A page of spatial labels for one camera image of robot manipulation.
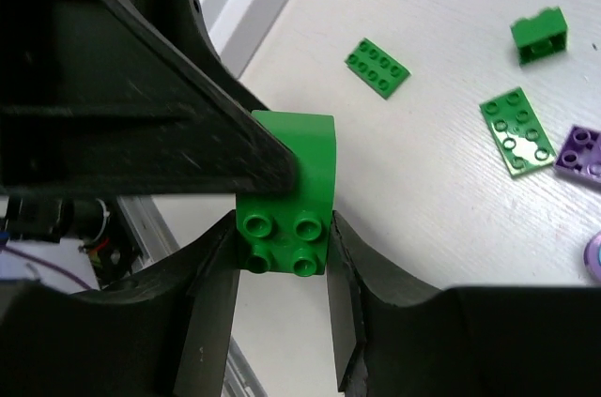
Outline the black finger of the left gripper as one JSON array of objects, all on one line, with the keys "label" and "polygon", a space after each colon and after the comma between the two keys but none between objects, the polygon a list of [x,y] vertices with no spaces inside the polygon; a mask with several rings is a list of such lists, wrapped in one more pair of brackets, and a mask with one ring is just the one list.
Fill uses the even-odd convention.
[{"label": "black finger of the left gripper", "polygon": [[293,153],[198,0],[1,0],[1,192],[286,194]]}]

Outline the green curved lego brick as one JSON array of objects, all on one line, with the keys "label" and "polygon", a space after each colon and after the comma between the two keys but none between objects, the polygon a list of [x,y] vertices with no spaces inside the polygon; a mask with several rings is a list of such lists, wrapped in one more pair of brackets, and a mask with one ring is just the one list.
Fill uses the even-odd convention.
[{"label": "green curved lego brick", "polygon": [[336,181],[336,134],[331,115],[253,111],[293,153],[298,178],[285,195],[239,195],[239,266],[255,274],[321,275],[328,257]]}]

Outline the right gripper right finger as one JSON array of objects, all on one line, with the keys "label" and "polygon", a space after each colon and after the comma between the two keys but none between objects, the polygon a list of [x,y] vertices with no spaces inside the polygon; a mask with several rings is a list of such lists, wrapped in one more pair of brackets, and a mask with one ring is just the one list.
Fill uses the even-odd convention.
[{"label": "right gripper right finger", "polygon": [[596,396],[596,287],[423,282],[340,214],[327,264],[338,389],[346,396]]}]

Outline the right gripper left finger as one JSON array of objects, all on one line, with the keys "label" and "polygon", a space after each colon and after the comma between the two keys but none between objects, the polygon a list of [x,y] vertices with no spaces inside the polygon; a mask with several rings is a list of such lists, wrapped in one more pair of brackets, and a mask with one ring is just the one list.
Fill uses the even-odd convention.
[{"label": "right gripper left finger", "polygon": [[1,284],[5,396],[217,396],[239,285],[236,230],[192,244],[102,291]]}]

